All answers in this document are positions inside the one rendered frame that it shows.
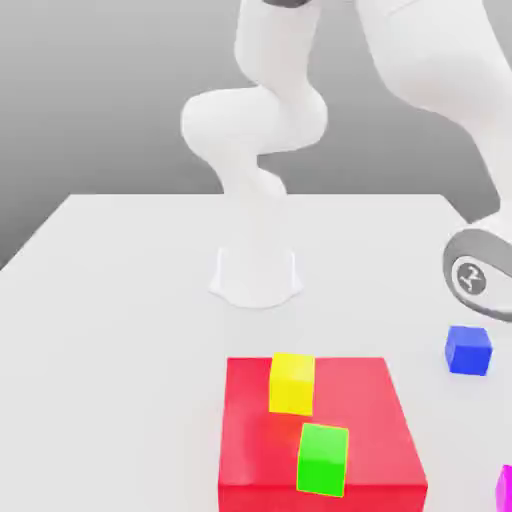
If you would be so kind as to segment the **small yellow cube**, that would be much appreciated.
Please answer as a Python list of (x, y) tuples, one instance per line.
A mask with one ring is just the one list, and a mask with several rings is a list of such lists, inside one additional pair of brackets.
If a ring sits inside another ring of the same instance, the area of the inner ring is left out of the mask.
[(314, 356), (275, 353), (269, 376), (269, 411), (312, 416), (314, 383)]

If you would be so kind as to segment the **small green cube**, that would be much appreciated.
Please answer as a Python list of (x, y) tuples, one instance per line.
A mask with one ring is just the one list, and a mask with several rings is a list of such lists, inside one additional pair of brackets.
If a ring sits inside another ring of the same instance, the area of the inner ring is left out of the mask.
[(342, 498), (345, 493), (348, 448), (347, 428), (304, 423), (297, 455), (296, 489)]

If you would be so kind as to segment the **small blue cube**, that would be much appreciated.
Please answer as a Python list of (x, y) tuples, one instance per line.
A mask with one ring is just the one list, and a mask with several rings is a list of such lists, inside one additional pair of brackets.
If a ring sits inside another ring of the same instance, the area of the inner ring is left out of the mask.
[(485, 376), (493, 353), (487, 331), (481, 327), (451, 326), (445, 358), (451, 373)]

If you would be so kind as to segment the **small magenta cube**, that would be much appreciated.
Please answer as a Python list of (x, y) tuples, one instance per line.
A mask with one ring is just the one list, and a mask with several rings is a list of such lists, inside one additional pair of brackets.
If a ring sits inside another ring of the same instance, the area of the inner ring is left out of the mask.
[(512, 512), (512, 465), (501, 469), (495, 489), (496, 512)]

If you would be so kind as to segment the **large red box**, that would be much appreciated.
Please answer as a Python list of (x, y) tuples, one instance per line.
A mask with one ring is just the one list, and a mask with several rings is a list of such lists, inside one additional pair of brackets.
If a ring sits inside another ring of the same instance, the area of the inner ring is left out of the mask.
[(268, 410), (271, 361), (227, 361), (219, 512), (423, 512), (428, 483), (382, 358), (319, 358), (308, 421), (349, 431), (345, 494), (296, 488), (303, 416)]

